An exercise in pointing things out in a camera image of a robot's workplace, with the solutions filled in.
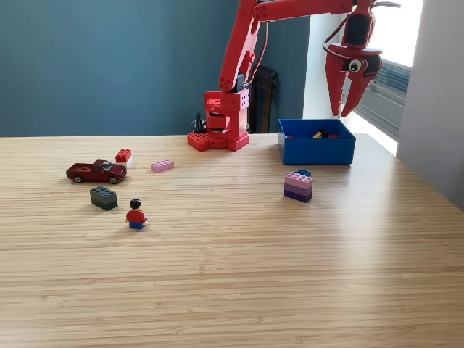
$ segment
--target toy car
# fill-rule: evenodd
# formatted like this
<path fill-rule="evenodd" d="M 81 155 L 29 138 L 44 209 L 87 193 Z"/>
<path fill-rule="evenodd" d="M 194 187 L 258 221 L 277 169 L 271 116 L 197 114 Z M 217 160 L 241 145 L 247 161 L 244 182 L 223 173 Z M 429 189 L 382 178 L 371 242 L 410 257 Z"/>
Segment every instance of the toy car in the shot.
<path fill-rule="evenodd" d="M 128 171 L 123 165 L 113 165 L 111 162 L 99 159 L 91 165 L 75 163 L 66 170 L 66 176 L 76 183 L 83 181 L 101 181 L 112 184 L 125 178 Z"/>

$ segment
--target googly eye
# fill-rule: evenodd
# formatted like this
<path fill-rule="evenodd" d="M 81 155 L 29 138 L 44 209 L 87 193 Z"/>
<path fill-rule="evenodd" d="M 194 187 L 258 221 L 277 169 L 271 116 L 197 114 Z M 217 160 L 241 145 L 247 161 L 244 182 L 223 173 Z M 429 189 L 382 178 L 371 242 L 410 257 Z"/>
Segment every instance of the googly eye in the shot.
<path fill-rule="evenodd" d="M 360 62 L 359 60 L 357 59 L 352 60 L 349 63 L 349 71 L 351 71 L 352 73 L 357 73 L 358 71 L 361 70 L 362 65 L 363 65 L 362 62 Z"/>

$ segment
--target minifigure hair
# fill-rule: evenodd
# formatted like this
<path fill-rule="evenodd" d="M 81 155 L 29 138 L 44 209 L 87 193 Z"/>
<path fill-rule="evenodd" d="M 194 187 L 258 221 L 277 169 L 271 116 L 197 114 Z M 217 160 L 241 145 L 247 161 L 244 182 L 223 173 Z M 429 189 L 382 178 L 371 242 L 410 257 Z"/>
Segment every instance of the minifigure hair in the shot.
<path fill-rule="evenodd" d="M 134 198 L 130 201 L 130 208 L 131 209 L 138 209 L 142 205 L 142 201 L 138 198 Z"/>

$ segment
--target red robotic arm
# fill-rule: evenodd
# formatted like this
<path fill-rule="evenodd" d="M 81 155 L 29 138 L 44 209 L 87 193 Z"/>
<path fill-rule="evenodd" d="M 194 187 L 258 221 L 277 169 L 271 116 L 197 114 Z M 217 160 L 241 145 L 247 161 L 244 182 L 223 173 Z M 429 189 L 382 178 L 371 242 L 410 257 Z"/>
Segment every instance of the red robotic arm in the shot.
<path fill-rule="evenodd" d="M 380 70 L 380 50 L 367 49 L 374 27 L 371 9 L 375 6 L 397 6 L 377 0 L 240 0 L 236 22 L 225 51 L 220 74 L 221 91 L 206 92 L 206 133 L 190 133 L 188 143 L 204 151 L 208 148 L 240 149 L 248 144 L 247 108 L 249 89 L 256 73 L 268 37 L 268 22 L 286 18 L 323 13 L 349 13 L 347 18 L 324 43 L 327 51 L 326 75 L 331 107 L 335 116 L 341 109 L 344 80 L 352 80 L 347 103 L 341 116 L 345 117 L 360 102 L 369 82 Z M 265 22 L 265 44 L 257 64 L 255 47 L 260 23 Z M 327 44 L 345 25 L 341 44 Z"/>

